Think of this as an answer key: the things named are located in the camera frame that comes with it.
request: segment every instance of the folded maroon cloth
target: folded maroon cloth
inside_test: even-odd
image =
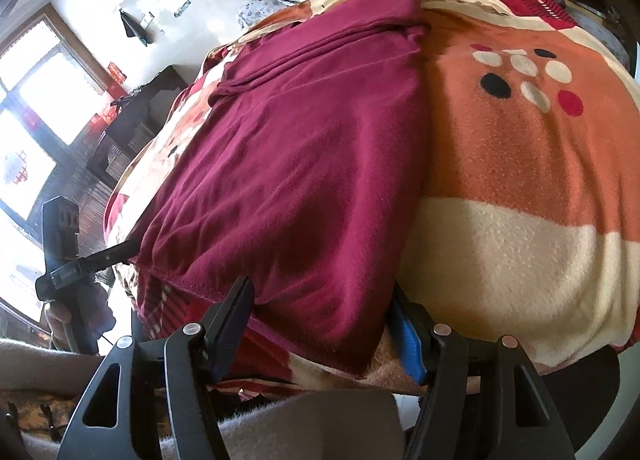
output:
[[[219,302],[248,275],[252,329],[362,374],[428,156],[420,3],[347,0],[245,47],[132,232],[141,276]]]

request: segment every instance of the bed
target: bed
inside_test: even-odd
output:
[[[142,246],[116,275],[151,338],[254,279],[227,390],[419,393],[385,328],[396,280],[543,372],[623,348],[639,106],[554,0],[292,4],[207,55],[121,178],[106,239]]]

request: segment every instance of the black handle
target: black handle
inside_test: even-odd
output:
[[[76,354],[97,355],[98,342],[85,324],[78,296],[62,291],[58,299],[71,312],[71,323],[63,325],[69,349]]]

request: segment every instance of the desk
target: desk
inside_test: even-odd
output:
[[[174,67],[168,66],[150,82],[143,85],[129,103],[122,107],[120,113],[105,130],[105,133],[121,152],[133,160],[136,157],[136,152],[130,147],[130,143],[136,127],[142,124],[153,136],[156,136],[162,128],[149,116],[149,101],[161,90],[184,90],[187,86],[187,83],[175,71]]]

